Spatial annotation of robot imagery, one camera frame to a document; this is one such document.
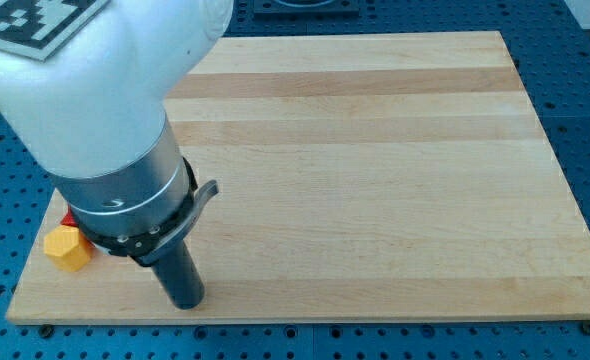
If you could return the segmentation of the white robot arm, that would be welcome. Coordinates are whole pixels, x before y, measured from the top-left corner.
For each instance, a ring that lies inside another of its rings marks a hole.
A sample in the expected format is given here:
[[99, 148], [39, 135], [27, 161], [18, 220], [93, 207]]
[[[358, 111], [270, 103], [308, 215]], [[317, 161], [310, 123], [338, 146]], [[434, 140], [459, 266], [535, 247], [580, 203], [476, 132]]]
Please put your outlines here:
[[133, 236], [188, 191], [163, 101], [232, 0], [0, 1], [0, 112], [79, 225]]

